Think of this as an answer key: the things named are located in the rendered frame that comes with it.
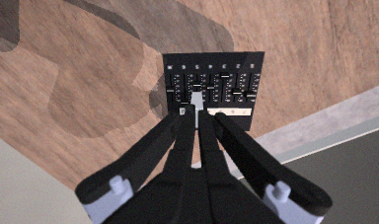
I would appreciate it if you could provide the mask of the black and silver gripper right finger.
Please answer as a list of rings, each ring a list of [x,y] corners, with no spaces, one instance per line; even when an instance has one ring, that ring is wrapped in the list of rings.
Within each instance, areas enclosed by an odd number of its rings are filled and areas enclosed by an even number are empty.
[[[227,114],[210,114],[202,92],[197,92],[196,128],[212,224],[246,222],[240,194],[218,141],[257,196],[286,224],[320,224],[333,206],[323,189],[280,164]]]

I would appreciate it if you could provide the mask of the black lighting desk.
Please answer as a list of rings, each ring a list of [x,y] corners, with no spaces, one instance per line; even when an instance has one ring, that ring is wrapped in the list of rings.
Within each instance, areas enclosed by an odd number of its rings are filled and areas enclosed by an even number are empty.
[[[192,92],[202,92],[210,114],[224,112],[250,131],[264,51],[162,55],[168,114],[184,114]]]

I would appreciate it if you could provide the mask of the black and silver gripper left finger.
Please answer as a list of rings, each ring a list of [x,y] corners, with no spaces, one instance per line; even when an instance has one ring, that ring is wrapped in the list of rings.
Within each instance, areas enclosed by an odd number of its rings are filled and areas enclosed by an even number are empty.
[[[196,98],[197,92],[192,92],[184,114],[170,112],[117,160],[76,186],[75,194],[93,224],[101,224],[142,187],[175,140],[146,216],[148,224],[178,224],[187,166],[191,167]]]

